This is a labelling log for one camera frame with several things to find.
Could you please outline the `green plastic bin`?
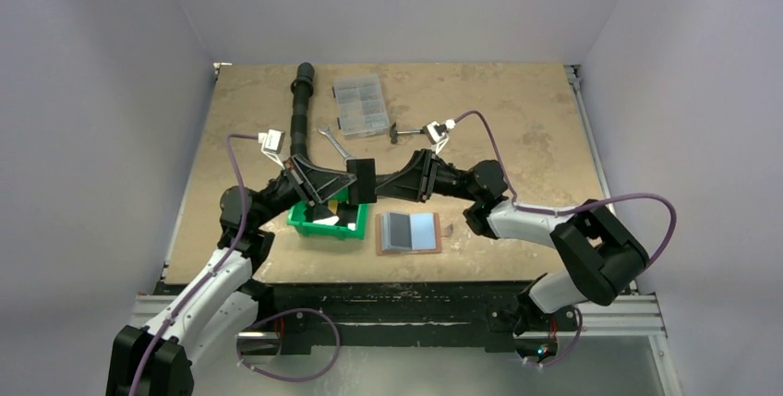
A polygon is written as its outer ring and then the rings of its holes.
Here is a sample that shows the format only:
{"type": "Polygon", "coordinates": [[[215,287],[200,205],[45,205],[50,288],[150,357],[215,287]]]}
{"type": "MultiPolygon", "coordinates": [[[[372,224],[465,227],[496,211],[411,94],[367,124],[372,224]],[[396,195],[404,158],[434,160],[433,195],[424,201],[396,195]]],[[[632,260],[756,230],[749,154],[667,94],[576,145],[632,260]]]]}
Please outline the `green plastic bin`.
{"type": "Polygon", "coordinates": [[[367,232],[368,204],[348,203],[348,190],[338,193],[324,204],[309,206],[299,202],[289,211],[286,223],[303,236],[326,236],[340,240],[363,240],[367,232]],[[316,225],[314,220],[332,215],[340,217],[337,225],[316,225]]]}

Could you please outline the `black credit card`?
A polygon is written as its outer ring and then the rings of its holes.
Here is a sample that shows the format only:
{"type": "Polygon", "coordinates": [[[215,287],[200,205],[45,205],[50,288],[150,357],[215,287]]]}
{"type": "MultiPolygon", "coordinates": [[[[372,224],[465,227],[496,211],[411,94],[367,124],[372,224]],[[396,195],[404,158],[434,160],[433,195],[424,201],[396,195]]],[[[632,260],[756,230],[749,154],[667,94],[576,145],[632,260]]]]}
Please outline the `black credit card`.
{"type": "Polygon", "coordinates": [[[371,204],[377,201],[376,164],[373,158],[349,159],[346,170],[355,176],[348,187],[348,203],[351,205],[371,204]]]}

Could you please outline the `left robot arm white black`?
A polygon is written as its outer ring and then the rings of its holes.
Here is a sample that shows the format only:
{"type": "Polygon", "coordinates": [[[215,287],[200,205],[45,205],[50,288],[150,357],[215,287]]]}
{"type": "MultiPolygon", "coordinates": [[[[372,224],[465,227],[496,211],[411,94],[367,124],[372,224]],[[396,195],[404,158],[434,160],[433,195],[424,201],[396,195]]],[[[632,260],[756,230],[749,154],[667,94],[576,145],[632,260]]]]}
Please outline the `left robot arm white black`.
{"type": "Polygon", "coordinates": [[[314,166],[296,154],[260,191],[239,180],[223,195],[223,234],[197,278],[159,313],[114,338],[106,392],[109,395],[190,395],[197,375],[220,345],[245,328],[265,330],[297,313],[316,315],[340,336],[335,322],[317,309],[279,310],[258,295],[253,273],[271,251],[274,235],[261,225],[300,201],[321,204],[355,183],[354,174],[314,166]]]}

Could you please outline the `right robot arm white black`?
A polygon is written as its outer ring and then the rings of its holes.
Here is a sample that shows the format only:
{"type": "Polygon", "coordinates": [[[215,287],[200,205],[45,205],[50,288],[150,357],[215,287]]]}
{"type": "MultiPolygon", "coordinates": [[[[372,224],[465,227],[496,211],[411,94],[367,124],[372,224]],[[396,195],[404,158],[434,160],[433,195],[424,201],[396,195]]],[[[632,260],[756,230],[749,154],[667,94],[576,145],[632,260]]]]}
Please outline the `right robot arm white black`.
{"type": "Polygon", "coordinates": [[[500,163],[478,162],[462,170],[432,150],[417,150],[391,174],[379,174],[380,197],[425,202],[432,195],[471,201],[463,215],[470,230],[490,239],[522,240],[554,249],[564,266],[535,280],[522,294],[518,315],[539,329],[566,306],[591,302],[609,306],[650,264],[643,245],[597,200],[575,211],[528,207],[520,210],[506,196],[500,163]]]}

